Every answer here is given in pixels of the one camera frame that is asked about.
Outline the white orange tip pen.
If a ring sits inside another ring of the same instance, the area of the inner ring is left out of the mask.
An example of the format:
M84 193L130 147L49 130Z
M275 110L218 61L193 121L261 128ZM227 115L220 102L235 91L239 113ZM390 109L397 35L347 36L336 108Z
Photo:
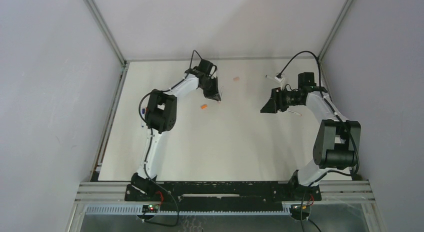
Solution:
M221 86L221 87L219 88L219 101L218 101L218 103L221 103L221 102L222 102L223 91L224 91L224 87L223 87L223 86Z

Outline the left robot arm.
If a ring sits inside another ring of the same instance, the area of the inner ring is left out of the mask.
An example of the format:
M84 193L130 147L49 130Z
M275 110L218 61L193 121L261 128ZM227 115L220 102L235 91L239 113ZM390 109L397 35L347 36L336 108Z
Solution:
M197 66L189 66L184 77L166 90L153 89L139 102L138 113L147 128L146 145L139 168L131 178L132 187L142 194L152 196L161 190L156 183L159 163L159 146L162 136L168 134L177 121L178 100L188 93L202 89L203 96L221 101L217 65L201 59Z

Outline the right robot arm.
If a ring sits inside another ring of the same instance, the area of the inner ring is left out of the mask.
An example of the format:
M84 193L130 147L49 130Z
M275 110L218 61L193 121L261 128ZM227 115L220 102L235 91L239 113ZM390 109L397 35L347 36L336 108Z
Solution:
M261 113L285 112L289 107L306 106L319 122L312 160L290 179L294 187L313 187L329 173L346 175L344 169L359 170L361 125L348 120L330 100L325 87L315 82L312 72L298 75L296 89L274 88Z

